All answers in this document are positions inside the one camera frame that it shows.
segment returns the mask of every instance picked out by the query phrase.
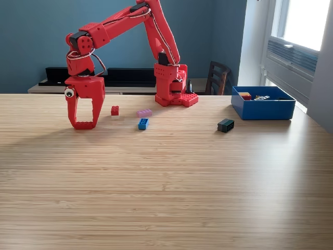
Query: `window frame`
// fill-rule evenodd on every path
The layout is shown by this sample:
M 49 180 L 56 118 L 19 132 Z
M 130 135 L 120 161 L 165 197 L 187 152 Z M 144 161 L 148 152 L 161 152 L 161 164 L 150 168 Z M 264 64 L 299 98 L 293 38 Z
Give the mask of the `window frame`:
M 288 19 L 289 4 L 290 0 L 270 1 L 265 43 L 262 53 L 260 86 L 265 86 L 266 80 L 269 79 L 281 89 L 294 96 L 302 105 L 307 107 L 314 79 L 314 72 L 310 72 L 302 67 L 291 64 L 268 51 L 268 41 L 274 40 L 280 44 L 288 44 L 296 48 L 301 48 L 313 55 L 319 55 L 319 51 L 299 44 L 290 43 L 282 38 L 282 36 L 284 36 Z

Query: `lego brick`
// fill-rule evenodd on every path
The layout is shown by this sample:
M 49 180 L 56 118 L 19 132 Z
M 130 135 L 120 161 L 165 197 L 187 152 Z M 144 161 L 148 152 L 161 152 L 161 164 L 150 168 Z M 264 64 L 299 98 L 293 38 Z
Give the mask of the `lego brick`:
M 250 95 L 249 92 L 238 92 L 238 94 L 239 94 L 240 96 L 243 96 L 243 95 Z
M 140 130 L 146 130 L 148 128 L 148 124 L 149 124 L 149 119 L 143 118 L 143 119 L 140 119 L 138 127 Z
M 246 101 L 250 101 L 252 99 L 252 96 L 248 92 L 239 92 L 238 94 Z
M 119 115 L 119 106 L 112 106 L 111 115 L 112 116 L 118 116 Z
M 138 118 L 149 117 L 149 116 L 152 116 L 152 111 L 150 109 L 141 110 L 136 113 L 136 117 Z
M 256 98 L 254 99 L 255 101 L 263 101 L 263 100 L 267 100 L 269 99 L 270 97 L 267 95 L 267 96 L 260 96 L 259 98 Z
M 223 133 L 227 133 L 228 131 L 234 128 L 234 125 L 235 121 L 224 119 L 223 121 L 217 124 L 217 130 Z

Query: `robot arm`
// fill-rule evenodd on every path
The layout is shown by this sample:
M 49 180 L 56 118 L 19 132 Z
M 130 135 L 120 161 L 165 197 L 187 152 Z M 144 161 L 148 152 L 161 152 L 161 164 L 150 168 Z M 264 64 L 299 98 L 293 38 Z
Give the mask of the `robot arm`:
M 76 34 L 68 34 L 66 42 L 70 46 L 67 53 L 68 73 L 65 96 L 68 118 L 75 129 L 92 129 L 96 126 L 104 98 L 104 78 L 99 77 L 106 70 L 102 61 L 93 54 L 94 50 L 110 42 L 113 38 L 144 22 L 149 45 L 158 64 L 154 66 L 156 76 L 155 101 L 162 106 L 184 105 L 189 107 L 198 101 L 198 96 L 185 90 L 187 66 L 179 65 L 178 49 L 163 15 L 159 0 L 136 0 L 137 5 L 128 7 L 101 23 L 89 23 Z M 95 76 L 95 56 L 104 71 Z M 77 122 L 76 108 L 78 98 L 91 98 L 93 121 Z
M 105 70 L 101 60 L 93 54 L 94 49 L 108 44 L 110 40 L 142 22 L 145 23 L 154 58 L 158 60 L 159 54 L 165 52 L 168 62 L 178 65 L 178 49 L 159 0 L 137 0 L 137 3 L 136 6 L 128 7 L 101 23 L 89 23 L 80 28 L 78 33 L 67 35 L 66 42 L 70 46 L 67 64 L 71 76 L 86 76 L 94 71 L 90 55 L 95 56 Z

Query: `blue box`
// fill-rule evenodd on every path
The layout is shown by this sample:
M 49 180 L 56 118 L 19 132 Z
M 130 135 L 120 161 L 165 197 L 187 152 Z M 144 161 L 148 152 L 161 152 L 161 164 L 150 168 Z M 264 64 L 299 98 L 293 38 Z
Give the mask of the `blue box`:
M 149 124 L 149 119 L 148 118 L 143 118 L 140 120 L 138 127 L 141 130 L 146 130 Z
M 249 92 L 252 99 L 245 101 L 238 93 Z M 270 99 L 254 101 L 255 96 Z M 242 120 L 289 120 L 293 116 L 296 100 L 275 86 L 233 87 L 231 104 Z

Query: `red lego brick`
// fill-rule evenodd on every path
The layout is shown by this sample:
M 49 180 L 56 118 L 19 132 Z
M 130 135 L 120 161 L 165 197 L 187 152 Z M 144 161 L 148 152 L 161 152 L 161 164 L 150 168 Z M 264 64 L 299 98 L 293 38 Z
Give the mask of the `red lego brick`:
M 119 106 L 112 106 L 111 115 L 112 116 L 118 116 L 119 115 Z
M 239 92 L 238 93 L 245 101 L 250 101 L 252 96 L 248 92 Z
M 182 94 L 183 106 L 190 107 L 199 101 L 197 94 Z
M 75 124 L 75 129 L 77 130 L 89 130 L 95 127 L 92 121 L 78 121 Z

